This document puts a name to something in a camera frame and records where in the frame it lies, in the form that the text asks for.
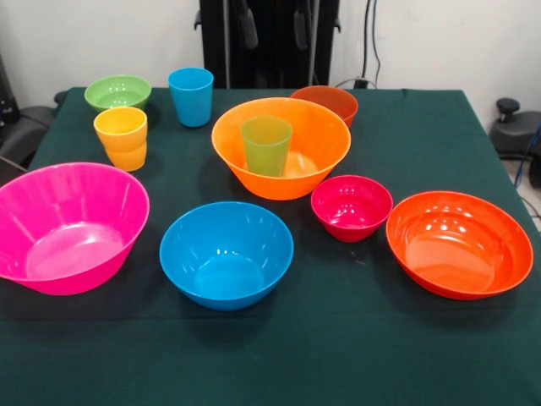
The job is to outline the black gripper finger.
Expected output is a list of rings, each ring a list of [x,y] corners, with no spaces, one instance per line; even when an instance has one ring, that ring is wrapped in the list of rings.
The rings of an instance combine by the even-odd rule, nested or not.
[[[308,47],[309,1],[297,0],[296,9],[293,14],[294,35],[297,48],[305,51]]]
[[[259,45],[259,39],[253,12],[246,0],[238,0],[238,19],[246,48],[254,50]]]

